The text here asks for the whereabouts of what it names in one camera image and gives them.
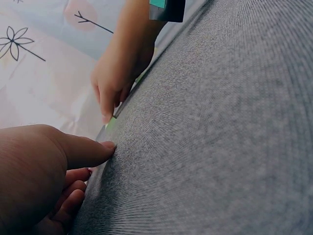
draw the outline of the child's hand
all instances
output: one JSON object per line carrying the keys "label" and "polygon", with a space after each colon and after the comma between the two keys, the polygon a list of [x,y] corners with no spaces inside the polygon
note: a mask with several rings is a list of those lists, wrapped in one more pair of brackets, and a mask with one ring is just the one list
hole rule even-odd
{"label": "child's hand", "polygon": [[155,41],[166,24],[149,20],[149,6],[149,0],[126,0],[113,38],[91,75],[105,124],[150,64]]}
{"label": "child's hand", "polygon": [[110,121],[114,108],[125,101],[135,79],[150,64],[155,49],[154,41],[137,50],[128,46],[112,40],[91,75],[105,124]]}

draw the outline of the teal object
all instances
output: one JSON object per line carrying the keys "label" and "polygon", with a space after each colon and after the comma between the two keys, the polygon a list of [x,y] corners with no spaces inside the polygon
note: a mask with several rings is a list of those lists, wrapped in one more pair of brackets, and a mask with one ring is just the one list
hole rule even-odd
{"label": "teal object", "polygon": [[150,0],[150,4],[157,7],[165,8],[165,0]]}

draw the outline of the pink circle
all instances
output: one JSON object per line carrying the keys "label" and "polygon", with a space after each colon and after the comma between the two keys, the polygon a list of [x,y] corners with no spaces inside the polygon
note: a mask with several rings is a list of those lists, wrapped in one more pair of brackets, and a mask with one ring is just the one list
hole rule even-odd
{"label": "pink circle", "polygon": [[63,12],[67,22],[78,30],[91,31],[97,22],[97,12],[86,0],[70,0]]}

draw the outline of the gray fabric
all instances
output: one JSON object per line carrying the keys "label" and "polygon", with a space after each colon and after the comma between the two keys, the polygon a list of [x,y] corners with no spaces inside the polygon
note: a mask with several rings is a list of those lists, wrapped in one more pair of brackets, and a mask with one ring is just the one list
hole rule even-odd
{"label": "gray fabric", "polygon": [[312,12],[208,2],[106,137],[72,234],[312,235]]}

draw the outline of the fingernail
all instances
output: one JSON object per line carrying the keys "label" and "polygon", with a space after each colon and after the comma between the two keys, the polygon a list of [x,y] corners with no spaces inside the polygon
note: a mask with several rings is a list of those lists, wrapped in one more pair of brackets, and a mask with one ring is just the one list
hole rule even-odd
{"label": "fingernail", "polygon": [[115,149],[115,144],[111,141],[103,142],[102,145],[109,149]]}
{"label": "fingernail", "polygon": [[110,116],[102,115],[102,122],[106,125],[110,122]]}
{"label": "fingernail", "polygon": [[102,122],[106,124],[106,116],[102,115]]}

